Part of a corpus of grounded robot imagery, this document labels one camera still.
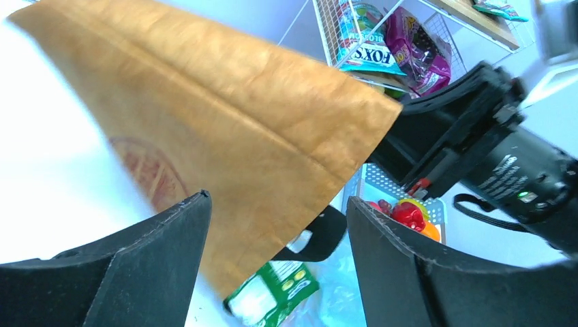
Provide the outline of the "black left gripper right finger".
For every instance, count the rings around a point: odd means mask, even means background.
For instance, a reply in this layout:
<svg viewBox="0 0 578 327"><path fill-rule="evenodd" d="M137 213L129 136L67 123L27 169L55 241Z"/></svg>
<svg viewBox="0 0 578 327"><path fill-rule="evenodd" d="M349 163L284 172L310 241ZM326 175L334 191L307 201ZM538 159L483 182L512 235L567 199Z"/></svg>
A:
<svg viewBox="0 0 578 327"><path fill-rule="evenodd" d="M438 243L358 197L346 211L368 326L576 326L577 261L520 268Z"/></svg>

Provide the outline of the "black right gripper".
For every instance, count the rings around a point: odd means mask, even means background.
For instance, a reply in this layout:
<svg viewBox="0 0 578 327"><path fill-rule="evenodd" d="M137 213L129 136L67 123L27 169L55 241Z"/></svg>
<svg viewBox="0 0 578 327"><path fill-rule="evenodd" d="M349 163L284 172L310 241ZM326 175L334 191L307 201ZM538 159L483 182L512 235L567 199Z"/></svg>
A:
<svg viewBox="0 0 578 327"><path fill-rule="evenodd" d="M405 192L454 197L463 214L577 251L577 158L522 126L521 81L480 62L403 105L370 161Z"/></svg>

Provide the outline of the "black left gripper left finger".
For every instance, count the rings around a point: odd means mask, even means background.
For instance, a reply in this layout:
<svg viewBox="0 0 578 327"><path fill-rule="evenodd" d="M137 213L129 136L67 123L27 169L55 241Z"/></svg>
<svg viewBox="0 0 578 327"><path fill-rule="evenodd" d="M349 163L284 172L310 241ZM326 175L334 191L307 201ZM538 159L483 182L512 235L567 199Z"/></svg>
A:
<svg viewBox="0 0 578 327"><path fill-rule="evenodd" d="M2 326L183 326L211 220L202 190L49 260L1 265Z"/></svg>

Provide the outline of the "light blue plastic grocery bag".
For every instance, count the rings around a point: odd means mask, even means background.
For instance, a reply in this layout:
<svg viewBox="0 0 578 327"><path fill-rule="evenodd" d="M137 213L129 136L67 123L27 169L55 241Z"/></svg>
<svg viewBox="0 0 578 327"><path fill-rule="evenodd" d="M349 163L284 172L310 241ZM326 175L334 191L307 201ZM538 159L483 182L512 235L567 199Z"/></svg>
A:
<svg viewBox="0 0 578 327"><path fill-rule="evenodd" d="M366 326L366 319L346 234L331 256L322 262L307 262L320 289L304 300L285 319L283 326Z"/></svg>

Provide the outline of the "green snack bag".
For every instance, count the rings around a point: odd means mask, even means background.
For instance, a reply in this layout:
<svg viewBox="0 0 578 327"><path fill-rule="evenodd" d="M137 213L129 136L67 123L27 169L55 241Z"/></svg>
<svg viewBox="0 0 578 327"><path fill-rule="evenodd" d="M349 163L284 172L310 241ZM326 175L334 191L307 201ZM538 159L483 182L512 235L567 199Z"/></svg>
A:
<svg viewBox="0 0 578 327"><path fill-rule="evenodd" d="M245 326L281 326L320 289L298 261L269 261L224 300L224 308Z"/></svg>

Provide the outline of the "orange cloth tote bag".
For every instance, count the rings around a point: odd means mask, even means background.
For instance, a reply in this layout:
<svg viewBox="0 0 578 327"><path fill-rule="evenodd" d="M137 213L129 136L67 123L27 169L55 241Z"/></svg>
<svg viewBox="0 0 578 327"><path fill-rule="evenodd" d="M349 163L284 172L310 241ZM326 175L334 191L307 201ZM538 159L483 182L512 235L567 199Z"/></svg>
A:
<svg viewBox="0 0 578 327"><path fill-rule="evenodd" d="M227 297L297 237L401 112L338 69L158 1L40 1L10 15L163 211L201 189L201 273Z"/></svg>

